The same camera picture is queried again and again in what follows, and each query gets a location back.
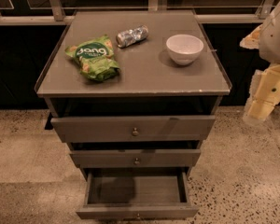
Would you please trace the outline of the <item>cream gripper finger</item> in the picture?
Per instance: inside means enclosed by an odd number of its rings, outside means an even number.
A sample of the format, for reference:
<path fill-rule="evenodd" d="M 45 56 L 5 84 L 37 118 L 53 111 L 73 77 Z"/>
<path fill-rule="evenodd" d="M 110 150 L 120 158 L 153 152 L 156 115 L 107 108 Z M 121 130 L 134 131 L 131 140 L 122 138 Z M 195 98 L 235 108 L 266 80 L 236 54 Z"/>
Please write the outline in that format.
<path fill-rule="evenodd" d="M 244 49 L 258 49 L 260 28 L 261 26 L 259 25 L 249 35 L 244 37 L 240 42 L 240 46 Z"/>

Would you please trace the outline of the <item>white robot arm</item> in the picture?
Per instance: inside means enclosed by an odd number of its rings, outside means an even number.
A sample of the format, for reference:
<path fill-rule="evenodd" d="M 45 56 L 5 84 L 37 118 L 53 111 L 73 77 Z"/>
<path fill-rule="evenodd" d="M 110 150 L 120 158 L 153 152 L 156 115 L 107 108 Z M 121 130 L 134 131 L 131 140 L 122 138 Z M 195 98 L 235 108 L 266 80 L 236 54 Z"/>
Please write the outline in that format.
<path fill-rule="evenodd" d="M 257 49 L 260 58 L 270 63 L 264 71 L 255 71 L 245 104 L 244 121 L 256 125 L 280 103 L 280 1 L 263 24 L 242 39 L 240 46 Z"/>

